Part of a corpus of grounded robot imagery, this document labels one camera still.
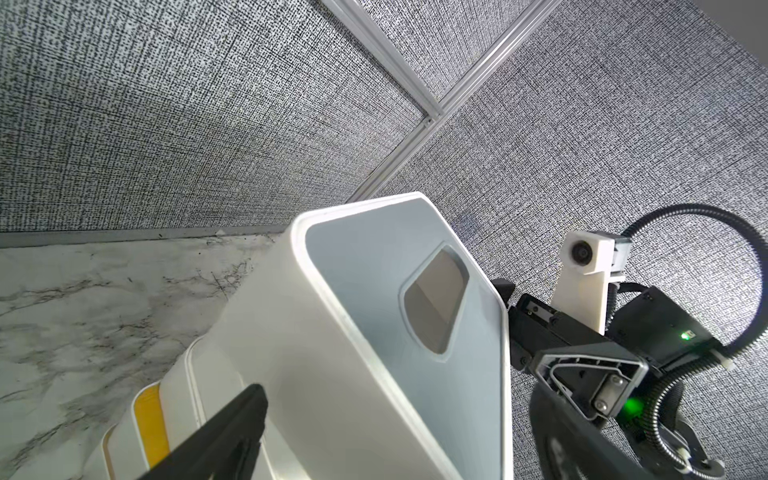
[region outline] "white marble surface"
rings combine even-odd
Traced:
[[[0,479],[78,478],[274,237],[0,250]]]

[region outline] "green led light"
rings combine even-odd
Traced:
[[[645,405],[641,399],[638,397],[632,397],[627,399],[627,401],[624,403],[624,407],[621,409],[621,413],[628,418],[633,419],[634,417],[643,415],[643,407],[645,407]]]

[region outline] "gray textured wall panel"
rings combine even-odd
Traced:
[[[360,0],[427,88],[441,98],[531,0]]]
[[[768,235],[766,157],[768,69],[697,8],[566,0],[380,195],[425,192],[491,278],[548,300],[570,230],[697,201]],[[678,217],[637,237],[627,275],[727,342],[755,312],[756,268],[727,227]],[[728,478],[765,478],[768,343],[737,364],[690,382],[684,412]],[[540,478],[532,381],[512,382],[515,476]]]
[[[315,0],[0,15],[0,231],[287,223],[421,118]]]

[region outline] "white container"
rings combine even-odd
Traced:
[[[243,379],[205,337],[195,339],[160,382],[168,445],[173,450],[243,391]]]
[[[101,441],[98,443],[93,453],[91,453],[91,456],[88,457],[88,460],[83,467],[83,480],[112,480],[112,476],[109,473],[112,469],[112,465],[109,460],[107,440],[113,430],[114,425],[104,433],[104,436],[101,437]]]
[[[114,475],[112,480],[135,480],[149,472],[149,461],[144,451],[144,443],[141,441],[134,406],[136,399],[144,390],[155,385],[157,382],[145,386],[136,394],[120,422],[107,438],[107,452],[112,467],[111,472]]]
[[[438,348],[408,297],[439,257],[464,286]],[[422,194],[298,216],[206,338],[314,480],[512,478],[506,308]]]

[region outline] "camera lens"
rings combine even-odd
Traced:
[[[579,265],[588,265],[592,261],[592,247],[583,240],[574,243],[571,248],[571,258]]]

